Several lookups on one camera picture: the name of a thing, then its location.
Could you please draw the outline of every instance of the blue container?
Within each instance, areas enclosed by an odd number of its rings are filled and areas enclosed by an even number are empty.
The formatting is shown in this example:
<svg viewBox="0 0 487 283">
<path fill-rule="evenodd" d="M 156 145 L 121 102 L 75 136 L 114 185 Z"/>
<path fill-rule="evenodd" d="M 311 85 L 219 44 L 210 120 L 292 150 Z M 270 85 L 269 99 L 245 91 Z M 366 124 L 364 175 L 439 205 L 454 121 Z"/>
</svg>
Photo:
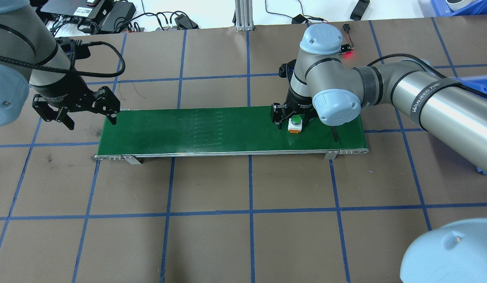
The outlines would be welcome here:
<svg viewBox="0 0 487 283">
<path fill-rule="evenodd" d="M 431 0 L 431 2 L 436 15 L 440 17 L 487 15 L 487 0 L 475 0 L 458 11 L 452 11 L 445 0 Z"/>
</svg>

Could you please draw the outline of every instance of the wire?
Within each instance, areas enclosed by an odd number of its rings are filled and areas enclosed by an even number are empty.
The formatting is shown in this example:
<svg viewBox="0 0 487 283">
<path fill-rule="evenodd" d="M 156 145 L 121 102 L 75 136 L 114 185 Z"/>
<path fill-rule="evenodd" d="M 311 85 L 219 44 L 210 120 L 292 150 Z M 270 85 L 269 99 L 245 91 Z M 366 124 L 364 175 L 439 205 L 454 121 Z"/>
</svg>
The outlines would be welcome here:
<svg viewBox="0 0 487 283">
<path fill-rule="evenodd" d="M 352 38 L 350 38 L 350 33 L 347 32 L 348 40 L 350 41 L 350 45 L 352 45 L 352 48 L 355 48 L 354 43 L 352 42 Z"/>
<path fill-rule="evenodd" d="M 268 14 L 272 14 L 272 15 L 278 15 L 278 16 L 284 16 L 284 17 L 287 17 L 287 18 L 293 18 L 291 16 L 287 16 L 287 15 L 284 15 L 284 14 L 280 14 L 280 13 L 274 13 L 274 12 L 271 12 L 271 11 L 268 11 L 268 7 L 267 7 L 267 1 L 265 0 L 265 11 L 268 13 Z"/>
<path fill-rule="evenodd" d="M 371 62 L 368 64 L 368 66 L 372 66 L 374 65 L 375 63 L 378 63 L 384 59 L 388 59 L 388 58 L 392 58 L 392 57 L 407 57 L 407 58 L 411 58 L 413 60 L 415 60 L 416 62 L 420 63 L 420 65 L 423 67 L 423 68 L 426 68 L 427 70 L 430 70 L 433 74 L 437 75 L 438 77 L 440 77 L 441 79 L 444 79 L 446 78 L 446 75 L 443 75 L 441 74 L 440 72 L 438 72 L 436 69 L 432 68 L 431 66 L 429 66 L 429 64 L 425 63 L 424 61 L 422 61 L 420 58 L 416 57 L 416 56 L 413 56 L 411 54 L 406 54 L 406 53 L 396 53 L 396 54 L 390 54 L 390 55 L 386 55 L 386 56 L 383 56 L 383 57 L 380 57 L 378 59 L 376 59 L 375 61 Z M 487 99 L 487 94 L 486 93 L 483 93 L 479 90 L 476 90 L 474 88 L 470 88 L 468 86 L 465 86 L 465 85 L 459 85 L 458 86 L 459 88 L 462 88 L 463 90 L 465 91 L 469 91 L 469 92 L 472 92 L 478 96 L 481 96 L 485 99 Z"/>
<path fill-rule="evenodd" d="M 160 13 L 161 13 L 161 12 L 154 14 L 154 13 L 149 13 L 149 12 L 148 12 L 148 13 L 143 13 L 143 14 L 140 14 L 140 15 L 138 15 L 138 16 L 136 16 L 136 17 L 131 18 L 131 19 L 130 19 L 130 20 L 128 20 L 128 21 L 123 22 L 123 23 L 121 24 L 121 26 L 119 26 L 119 27 L 117 27 L 116 29 L 114 29 L 114 31 L 112 31 L 112 33 L 119 32 L 119 31 L 121 30 L 121 27 L 122 27 L 123 25 L 128 25 L 128 24 L 130 24 L 132 21 L 136 20 L 137 18 L 140 18 L 141 16 L 155 16 L 155 17 L 157 18 L 157 21 L 158 21 L 159 27 L 161 27 L 161 30 L 165 30 L 165 29 L 163 28 L 163 25 L 161 25 L 161 21 L 160 21 L 160 19 L 159 19 L 159 17 L 158 17 L 158 15 L 159 15 Z"/>
<path fill-rule="evenodd" d="M 80 46 L 96 46 L 96 45 L 106 45 L 106 46 L 110 47 L 114 51 L 114 53 L 116 53 L 116 55 L 119 57 L 119 60 L 121 62 L 121 68 L 119 71 L 113 72 L 110 74 L 105 74 L 105 73 L 100 73 L 100 72 L 81 72 L 81 71 L 78 71 L 75 69 L 66 70 L 66 69 L 53 68 L 53 67 L 48 67 L 48 66 L 41 66 L 41 65 L 21 61 L 18 59 L 12 59 L 9 57 L 4 57 L 4 56 L 0 56 L 0 61 L 5 62 L 5 63 L 9 63 L 9 64 L 13 64 L 16 66 L 34 69 L 34 70 L 41 70 L 44 72 L 56 72 L 59 74 L 77 74 L 77 75 L 85 75 L 87 77 L 117 77 L 118 75 L 123 74 L 123 72 L 125 72 L 125 60 L 123 59 L 123 56 L 121 56 L 119 51 L 116 49 L 116 47 L 112 46 L 110 43 L 107 43 L 104 41 L 92 41 L 92 42 L 83 43 Z"/>
</svg>

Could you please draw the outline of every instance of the black cable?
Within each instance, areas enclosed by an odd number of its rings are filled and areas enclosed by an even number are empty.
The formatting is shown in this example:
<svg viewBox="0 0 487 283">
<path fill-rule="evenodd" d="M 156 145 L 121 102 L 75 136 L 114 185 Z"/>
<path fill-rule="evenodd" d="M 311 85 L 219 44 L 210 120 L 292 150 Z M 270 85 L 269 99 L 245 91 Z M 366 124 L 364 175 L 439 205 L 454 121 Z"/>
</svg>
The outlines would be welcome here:
<svg viewBox="0 0 487 283">
<path fill-rule="evenodd" d="M 133 23 L 133 28 L 135 29 L 136 32 L 140 32 L 140 25 L 137 22 Z"/>
<path fill-rule="evenodd" d="M 66 69 L 53 68 L 53 67 L 48 67 L 48 66 L 40 66 L 40 65 L 29 63 L 29 62 L 21 61 L 18 59 L 4 57 L 4 56 L 0 56 L 0 61 L 5 62 L 5 63 L 9 63 L 9 64 L 13 64 L 16 66 L 34 69 L 34 70 L 41 70 L 44 72 L 56 72 L 59 74 L 77 74 L 77 75 L 85 75 L 87 77 L 117 77 L 118 75 L 123 74 L 123 72 L 125 72 L 125 60 L 123 59 L 123 56 L 121 56 L 119 51 L 116 49 L 116 47 L 114 47 L 110 43 L 107 43 L 104 41 L 92 41 L 92 42 L 87 42 L 87 43 L 81 44 L 81 46 L 96 46 L 96 45 L 106 45 L 106 46 L 110 47 L 114 51 L 114 53 L 116 53 L 116 55 L 119 57 L 119 60 L 121 62 L 121 68 L 119 71 L 113 72 L 110 74 L 104 74 L 104 73 L 100 73 L 100 72 L 81 72 L 81 71 L 78 71 L 75 69 L 66 70 Z"/>
<path fill-rule="evenodd" d="M 159 20 L 158 15 L 159 15 L 159 13 L 157 13 L 157 14 L 154 14 L 154 13 L 149 13 L 149 12 L 148 12 L 148 13 L 143 13 L 143 14 L 140 14 L 140 15 L 138 15 L 138 16 L 136 16 L 136 17 L 131 18 L 131 19 L 130 19 L 130 20 L 128 20 L 128 21 L 123 22 L 123 24 L 122 24 L 122 25 L 128 25 L 129 23 L 131 23 L 132 21 L 136 20 L 137 18 L 140 18 L 141 16 L 156 16 L 157 21 L 158 21 L 158 24 L 159 24 L 159 27 L 161 27 L 161 30 L 165 30 L 165 29 L 163 28 L 163 25 L 161 25 L 161 21 Z M 112 31 L 111 33 L 116 33 L 116 32 L 118 32 L 120 29 L 121 29 L 121 26 L 119 26 L 119 27 L 117 27 L 116 29 L 114 29 L 114 31 Z"/>
<path fill-rule="evenodd" d="M 284 15 L 284 14 L 280 14 L 280 13 L 274 13 L 274 12 L 271 12 L 271 11 L 268 11 L 268 7 L 267 7 L 267 1 L 265 0 L 265 11 L 268 13 L 268 14 L 272 14 L 272 15 L 278 15 L 278 16 L 284 16 L 284 17 L 287 17 L 287 18 L 293 18 L 291 16 L 287 16 L 287 15 Z"/>
<path fill-rule="evenodd" d="M 390 54 L 390 55 L 386 55 L 386 56 L 380 57 L 380 58 L 376 59 L 375 61 L 369 63 L 368 66 L 374 65 L 377 62 L 380 62 L 380 61 L 382 61 L 384 59 L 388 59 L 388 58 L 392 58 L 392 57 L 407 57 L 407 58 L 411 58 L 411 59 L 415 60 L 416 62 L 420 63 L 420 65 L 423 68 L 426 68 L 427 70 L 430 70 L 433 74 L 437 75 L 441 79 L 446 78 L 446 75 L 441 74 L 436 69 L 432 68 L 427 63 L 425 63 L 424 61 L 422 61 L 420 58 L 418 58 L 416 56 L 413 56 L 411 54 L 406 54 L 406 53 L 396 53 L 396 54 Z M 476 94 L 476 95 L 478 95 L 480 97 L 483 97 L 483 98 L 487 99 L 487 94 L 486 93 L 483 93 L 483 92 L 481 92 L 479 90 L 476 90 L 474 88 L 470 88 L 470 87 L 465 86 L 465 85 L 459 85 L 458 87 L 459 88 L 462 88 L 465 91 L 472 92 L 472 93 L 474 93 L 474 94 Z"/>
<path fill-rule="evenodd" d="M 60 24 L 58 27 L 56 27 L 55 32 L 53 32 L 53 33 L 52 33 L 53 37 L 55 37 L 55 36 L 56 36 L 56 34 L 57 34 L 59 31 L 60 31 L 60 29 L 61 29 L 63 26 L 65 26 L 66 24 L 68 24 L 68 23 L 69 23 L 69 21 L 70 21 L 70 19 L 68 19 L 67 21 L 65 21 L 65 23 L 62 23 L 62 24 Z"/>
</svg>

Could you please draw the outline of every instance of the robotic arm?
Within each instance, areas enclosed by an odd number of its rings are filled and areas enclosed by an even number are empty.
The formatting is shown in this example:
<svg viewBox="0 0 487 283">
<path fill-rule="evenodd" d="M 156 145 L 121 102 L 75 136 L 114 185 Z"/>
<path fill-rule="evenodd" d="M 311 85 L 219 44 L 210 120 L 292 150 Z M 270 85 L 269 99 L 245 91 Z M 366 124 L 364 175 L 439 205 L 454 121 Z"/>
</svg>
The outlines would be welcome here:
<svg viewBox="0 0 487 283">
<path fill-rule="evenodd" d="M 272 104 L 279 128 L 292 115 L 319 117 L 335 127 L 355 119 L 361 108 L 391 103 L 424 130 L 487 172 L 487 95 L 446 78 L 422 60 L 345 70 L 339 60 L 342 35 L 329 24 L 306 29 L 296 61 L 279 74 L 288 77 L 284 104 Z"/>
<path fill-rule="evenodd" d="M 121 70 L 113 74 L 75 70 L 75 60 L 89 57 L 88 47 L 94 45 L 112 48 L 122 61 Z M 123 58 L 109 43 L 55 40 L 28 0 L 0 0 L 0 126 L 18 118 L 29 83 L 38 92 L 32 106 L 47 122 L 56 120 L 72 130 L 74 121 L 67 113 L 91 111 L 115 124 L 118 98 L 106 86 L 91 91 L 81 75 L 115 77 L 123 72 Z"/>
</svg>

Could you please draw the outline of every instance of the plug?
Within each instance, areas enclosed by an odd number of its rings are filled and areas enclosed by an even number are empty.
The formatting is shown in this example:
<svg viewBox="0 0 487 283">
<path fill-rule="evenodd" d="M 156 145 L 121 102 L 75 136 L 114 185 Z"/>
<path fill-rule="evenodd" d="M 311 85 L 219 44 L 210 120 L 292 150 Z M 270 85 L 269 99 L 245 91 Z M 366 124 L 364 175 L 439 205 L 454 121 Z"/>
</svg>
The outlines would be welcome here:
<svg viewBox="0 0 487 283">
<path fill-rule="evenodd" d="M 299 15 L 295 16 L 291 20 L 291 23 L 292 24 L 303 24 L 303 23 L 306 23 L 306 22 L 308 22 L 308 20 L 302 14 L 299 14 Z"/>
<path fill-rule="evenodd" d="M 177 18 L 175 18 L 175 24 L 177 24 L 178 30 L 198 29 L 198 25 L 183 14 L 178 15 Z"/>
</svg>

